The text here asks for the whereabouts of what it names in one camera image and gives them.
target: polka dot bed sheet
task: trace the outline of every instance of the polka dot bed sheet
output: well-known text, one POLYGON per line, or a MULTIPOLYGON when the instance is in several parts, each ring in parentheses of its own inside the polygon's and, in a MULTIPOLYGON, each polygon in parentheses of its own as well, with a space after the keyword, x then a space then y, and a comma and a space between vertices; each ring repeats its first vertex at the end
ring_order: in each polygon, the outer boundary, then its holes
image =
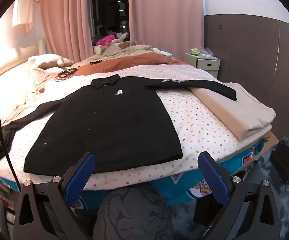
MULTIPOLYGON (((110 73, 74 76, 61 82, 50 81, 46 85, 43 96, 34 103, 29 112, 34 111, 41 103, 59 100, 80 87, 89 85, 93 78, 109 77, 114 74, 119 74, 121 77, 202 79, 217 82, 209 73, 189 65, 141 65, 110 73)), ((229 159, 239 150, 255 143, 271 129, 269 125, 251 137, 239 141, 217 116, 189 90, 157 90, 157 94, 179 135, 183 158, 159 165, 93 174, 87 182, 85 190, 113 189, 194 170, 198 168, 197 158, 203 151, 208 151, 216 161, 229 159)), ((27 179, 31 179, 34 183, 44 183, 51 179, 49 176, 25 173, 23 167, 30 148, 52 115, 53 113, 48 114, 28 124, 15 134, 9 156, 20 183, 27 179)), ((14 181, 6 158, 0 160, 0 177, 14 181)))

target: rug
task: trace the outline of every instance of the rug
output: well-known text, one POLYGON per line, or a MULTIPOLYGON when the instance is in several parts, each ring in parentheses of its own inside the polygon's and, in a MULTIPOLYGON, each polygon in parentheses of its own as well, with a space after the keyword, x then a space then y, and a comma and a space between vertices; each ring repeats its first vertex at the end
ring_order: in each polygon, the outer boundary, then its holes
MULTIPOLYGON (((280 140, 289 146, 289 139, 284 137, 280 140)), ((284 183, 270 161, 270 155, 276 146, 267 150, 257 161, 254 161, 247 169, 254 165, 260 167, 267 180, 274 187, 281 201, 279 218, 281 222, 280 239, 286 240, 289 236, 289 182, 284 183)), ((169 206, 174 227, 174 240, 198 240, 201 239, 206 228, 201 224, 195 224, 193 217, 196 209, 196 200, 169 206)), ((97 213, 95 211, 78 211, 78 220, 86 230, 92 234, 97 213)))

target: nightstand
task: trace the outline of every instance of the nightstand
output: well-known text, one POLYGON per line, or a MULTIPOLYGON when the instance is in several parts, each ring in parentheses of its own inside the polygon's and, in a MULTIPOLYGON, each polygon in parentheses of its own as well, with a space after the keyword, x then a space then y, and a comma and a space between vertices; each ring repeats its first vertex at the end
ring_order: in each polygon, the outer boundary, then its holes
POLYGON ((195 56, 195 55, 191 55, 189 53, 185 53, 184 54, 184 62, 190 66, 202 69, 202 70, 210 73, 215 78, 217 78, 217 76, 218 76, 218 71, 219 71, 219 67, 220 67, 220 60, 216 57, 203 58, 200 56, 195 56))

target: stuffed toy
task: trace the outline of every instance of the stuffed toy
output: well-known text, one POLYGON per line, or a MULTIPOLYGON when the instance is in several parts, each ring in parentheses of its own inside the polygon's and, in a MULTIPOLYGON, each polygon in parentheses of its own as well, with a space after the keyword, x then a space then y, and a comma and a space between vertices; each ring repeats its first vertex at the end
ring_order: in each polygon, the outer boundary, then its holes
POLYGON ((123 33, 122 35, 120 35, 120 34, 121 33, 117 33, 116 35, 117 35, 118 39, 112 40, 109 45, 115 44, 115 43, 119 43, 119 42, 123 42, 129 35, 129 33, 123 33))
POLYGON ((112 40, 115 40, 116 37, 114 35, 109 35, 109 36, 105 36, 104 38, 102 38, 101 40, 97 41, 96 45, 103 45, 103 46, 109 46, 112 40))
POLYGON ((112 44, 115 43, 119 43, 119 42, 123 42, 127 37, 128 37, 128 33, 117 33, 117 36, 119 37, 118 39, 116 39, 116 37, 114 35, 108 35, 105 36, 104 38, 102 38, 101 40, 97 41, 96 45, 103 45, 103 46, 110 46, 112 44))

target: screw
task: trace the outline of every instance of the screw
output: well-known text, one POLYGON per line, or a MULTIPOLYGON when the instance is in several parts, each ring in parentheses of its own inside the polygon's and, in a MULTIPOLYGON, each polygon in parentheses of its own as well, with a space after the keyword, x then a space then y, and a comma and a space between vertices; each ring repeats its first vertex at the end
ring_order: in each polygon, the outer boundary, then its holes
POLYGON ((59 181, 61 181, 61 177, 60 176, 55 176, 55 177, 53 177, 52 181, 53 182, 59 182, 59 181))
POLYGON ((269 187, 269 185, 270 185, 270 183, 269 183, 267 180, 264 180, 264 181, 262 182, 262 184, 265 185, 266 187, 269 187))
POLYGON ((31 180, 26 180, 26 181, 24 182, 24 186, 25 186, 25 187, 29 186, 30 184, 31 184, 31 180))
POLYGON ((233 176, 232 180, 233 180, 235 183, 240 183, 240 182, 241 182, 241 179, 240 179, 238 176, 233 176))

